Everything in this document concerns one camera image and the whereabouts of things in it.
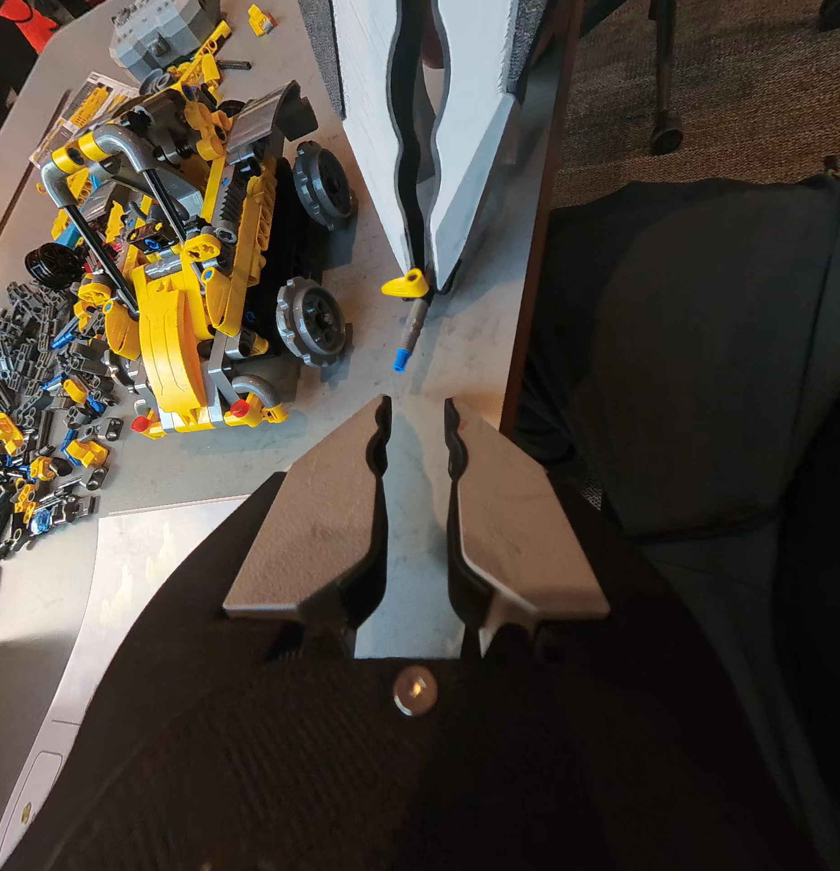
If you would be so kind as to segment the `grey brick motor block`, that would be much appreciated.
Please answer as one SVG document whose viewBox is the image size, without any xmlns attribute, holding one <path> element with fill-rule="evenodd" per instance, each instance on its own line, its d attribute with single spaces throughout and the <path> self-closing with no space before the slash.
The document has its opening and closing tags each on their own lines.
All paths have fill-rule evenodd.
<svg viewBox="0 0 840 871">
<path fill-rule="evenodd" d="M 193 55 L 222 19 L 219 1 L 136 1 L 112 17 L 111 58 L 138 83 Z"/>
</svg>

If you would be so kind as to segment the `red black object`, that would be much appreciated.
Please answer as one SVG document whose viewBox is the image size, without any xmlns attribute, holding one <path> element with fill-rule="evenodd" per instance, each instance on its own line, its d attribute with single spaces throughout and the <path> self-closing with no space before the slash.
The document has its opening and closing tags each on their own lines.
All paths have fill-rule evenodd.
<svg viewBox="0 0 840 871">
<path fill-rule="evenodd" d="M 36 54 L 41 55 L 59 24 L 27 1 L 2 1 L 0 18 L 14 24 Z"/>
</svg>

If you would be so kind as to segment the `grey desk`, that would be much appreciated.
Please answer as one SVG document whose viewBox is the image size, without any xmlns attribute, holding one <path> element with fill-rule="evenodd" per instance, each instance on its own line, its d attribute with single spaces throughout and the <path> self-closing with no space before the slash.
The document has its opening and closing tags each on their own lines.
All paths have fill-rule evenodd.
<svg viewBox="0 0 840 871">
<path fill-rule="evenodd" d="M 335 234 L 322 285 L 353 325 L 345 359 L 324 376 L 286 370 L 295 405 L 279 426 L 165 437 L 123 430 L 94 514 L 60 527 L 3 564 L 0 577 L 0 815 L 44 722 L 77 638 L 96 558 L 98 521 L 119 512 L 251 494 L 379 394 L 393 401 L 383 478 L 389 519 L 387 587 L 359 630 L 360 657 L 444 658 L 457 654 L 462 624 L 447 598 L 448 452 L 443 404 L 464 398 L 497 426 L 506 397 L 523 300 L 550 123 L 560 78 L 554 51 L 531 70 L 517 118 L 514 163 L 496 169 L 476 251 L 458 286 L 433 304 L 402 375 L 392 371 L 409 306 L 381 295 L 399 271 L 381 222 L 333 112 L 296 2 L 263 2 L 278 27 L 256 37 L 250 2 L 224 2 L 233 28 L 225 53 L 252 70 L 226 76 L 223 93 L 245 100 L 296 79 L 319 121 L 313 139 L 334 152 L 359 201 L 357 222 Z"/>
</svg>

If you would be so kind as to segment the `small yellow tooth piece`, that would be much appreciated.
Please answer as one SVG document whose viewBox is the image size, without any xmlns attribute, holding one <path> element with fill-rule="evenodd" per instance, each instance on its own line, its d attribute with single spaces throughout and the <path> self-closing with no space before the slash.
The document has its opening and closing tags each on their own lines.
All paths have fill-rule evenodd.
<svg viewBox="0 0 840 871">
<path fill-rule="evenodd" d="M 385 296 L 400 299 L 421 299 L 430 291 L 421 268 L 412 268 L 404 276 L 387 281 L 381 289 Z"/>
</svg>

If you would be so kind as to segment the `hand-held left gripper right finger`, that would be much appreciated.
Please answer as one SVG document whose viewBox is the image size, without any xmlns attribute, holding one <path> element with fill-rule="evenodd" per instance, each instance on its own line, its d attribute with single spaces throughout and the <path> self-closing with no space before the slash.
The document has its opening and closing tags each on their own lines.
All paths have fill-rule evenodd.
<svg viewBox="0 0 840 871">
<path fill-rule="evenodd" d="M 447 590 L 483 656 L 505 626 L 606 619 L 610 604 L 544 468 L 457 398 L 445 400 Z"/>
</svg>

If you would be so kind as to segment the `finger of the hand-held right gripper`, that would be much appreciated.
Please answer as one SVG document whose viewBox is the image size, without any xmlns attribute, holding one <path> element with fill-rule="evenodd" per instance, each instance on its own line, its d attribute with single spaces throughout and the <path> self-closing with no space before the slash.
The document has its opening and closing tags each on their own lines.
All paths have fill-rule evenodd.
<svg viewBox="0 0 840 871">
<path fill-rule="evenodd" d="M 432 2 L 442 48 L 442 98 L 430 145 L 435 185 L 426 217 L 427 264 L 439 294 L 476 221 L 516 99 L 508 90 L 518 2 Z"/>
<path fill-rule="evenodd" d="M 404 272 L 424 269 L 424 219 L 416 190 L 421 147 L 414 129 L 420 3 L 331 5 L 345 133 L 398 264 Z"/>
</svg>

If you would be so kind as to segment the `grey axle pin blue tip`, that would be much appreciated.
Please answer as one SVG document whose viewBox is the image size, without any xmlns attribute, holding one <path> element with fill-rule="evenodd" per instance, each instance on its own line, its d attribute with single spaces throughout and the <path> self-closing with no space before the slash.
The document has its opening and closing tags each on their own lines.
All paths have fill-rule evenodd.
<svg viewBox="0 0 840 871">
<path fill-rule="evenodd" d="M 393 362 L 393 371 L 398 374 L 405 372 L 408 361 L 414 354 L 416 343 L 427 318 L 430 302 L 434 296 L 435 291 L 431 290 L 413 301 Z"/>
</svg>

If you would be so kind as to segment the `black wheel rim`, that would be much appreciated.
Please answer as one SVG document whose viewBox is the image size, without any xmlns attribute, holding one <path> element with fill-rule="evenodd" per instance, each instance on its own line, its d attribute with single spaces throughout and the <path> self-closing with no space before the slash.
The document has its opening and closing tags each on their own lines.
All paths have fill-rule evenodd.
<svg viewBox="0 0 840 871">
<path fill-rule="evenodd" d="M 26 271 L 40 286 L 64 290 L 85 275 L 84 257 L 56 242 L 47 242 L 24 257 Z"/>
</svg>

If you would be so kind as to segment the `yellow long beam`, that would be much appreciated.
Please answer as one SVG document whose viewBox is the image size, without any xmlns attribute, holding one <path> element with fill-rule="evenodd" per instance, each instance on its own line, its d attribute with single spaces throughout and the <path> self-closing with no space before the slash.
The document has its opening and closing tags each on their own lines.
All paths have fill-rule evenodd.
<svg viewBox="0 0 840 871">
<path fill-rule="evenodd" d="M 229 24 L 222 20 L 200 46 L 191 60 L 168 69 L 174 76 L 173 88 L 180 89 L 184 85 L 216 88 L 221 81 L 216 55 L 231 35 Z"/>
</svg>

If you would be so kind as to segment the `pile of loose brick pieces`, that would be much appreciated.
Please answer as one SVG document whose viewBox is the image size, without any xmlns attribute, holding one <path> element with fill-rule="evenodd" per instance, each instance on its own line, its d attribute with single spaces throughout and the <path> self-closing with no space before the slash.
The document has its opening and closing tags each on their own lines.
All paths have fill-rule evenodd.
<svg viewBox="0 0 840 871">
<path fill-rule="evenodd" d="M 74 290 L 13 282 L 0 310 L 0 563 L 96 509 L 123 431 L 126 366 Z"/>
</svg>

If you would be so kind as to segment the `yellow toy brick vehicle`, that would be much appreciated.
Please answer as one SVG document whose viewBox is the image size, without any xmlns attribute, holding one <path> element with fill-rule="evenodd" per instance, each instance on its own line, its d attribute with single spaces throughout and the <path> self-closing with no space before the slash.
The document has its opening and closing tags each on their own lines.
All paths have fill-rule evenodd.
<svg viewBox="0 0 840 871">
<path fill-rule="evenodd" d="M 338 363 L 348 324 L 307 245 L 355 207 L 317 126 L 296 80 L 245 103 L 171 82 L 44 151 L 44 190 L 87 251 L 69 282 L 127 362 L 134 430 L 282 422 L 276 384 L 249 362 Z"/>
</svg>

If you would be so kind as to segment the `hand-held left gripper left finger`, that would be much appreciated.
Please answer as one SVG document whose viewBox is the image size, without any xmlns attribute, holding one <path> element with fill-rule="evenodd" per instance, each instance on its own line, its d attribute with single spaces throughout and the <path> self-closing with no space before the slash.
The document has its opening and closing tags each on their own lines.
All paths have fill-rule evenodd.
<svg viewBox="0 0 840 871">
<path fill-rule="evenodd" d="M 380 395 L 292 464 L 226 595 L 229 617 L 297 624 L 308 645 L 354 656 L 386 588 L 391 423 Z"/>
</svg>

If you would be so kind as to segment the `instruction booklet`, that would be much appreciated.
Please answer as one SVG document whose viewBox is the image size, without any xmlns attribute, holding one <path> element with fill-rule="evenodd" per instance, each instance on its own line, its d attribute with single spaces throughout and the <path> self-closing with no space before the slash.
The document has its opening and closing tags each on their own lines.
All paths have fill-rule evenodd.
<svg viewBox="0 0 840 871">
<path fill-rule="evenodd" d="M 246 498 L 125 511 L 98 521 L 77 638 L 0 815 L 0 867 L 52 790 L 92 696 L 131 626 L 177 566 Z"/>
</svg>

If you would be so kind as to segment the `yellow grey sticker sheet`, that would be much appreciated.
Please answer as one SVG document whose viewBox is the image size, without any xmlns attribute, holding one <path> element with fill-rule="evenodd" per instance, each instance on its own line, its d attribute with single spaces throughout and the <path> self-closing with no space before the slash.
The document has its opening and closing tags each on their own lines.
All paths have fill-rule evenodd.
<svg viewBox="0 0 840 871">
<path fill-rule="evenodd" d="M 139 86 L 91 72 L 81 87 L 56 112 L 37 147 L 29 157 L 40 169 L 45 158 L 81 136 L 90 125 L 109 119 L 125 102 L 139 96 Z"/>
</svg>

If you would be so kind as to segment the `black chair base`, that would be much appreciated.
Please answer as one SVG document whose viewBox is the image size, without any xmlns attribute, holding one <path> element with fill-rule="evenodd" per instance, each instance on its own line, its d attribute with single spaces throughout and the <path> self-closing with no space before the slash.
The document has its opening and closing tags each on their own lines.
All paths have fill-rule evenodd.
<svg viewBox="0 0 840 871">
<path fill-rule="evenodd" d="M 660 157 L 675 152 L 684 138 L 682 117 L 672 107 L 676 1 L 652 1 L 649 18 L 655 23 L 656 110 L 649 153 Z"/>
</svg>

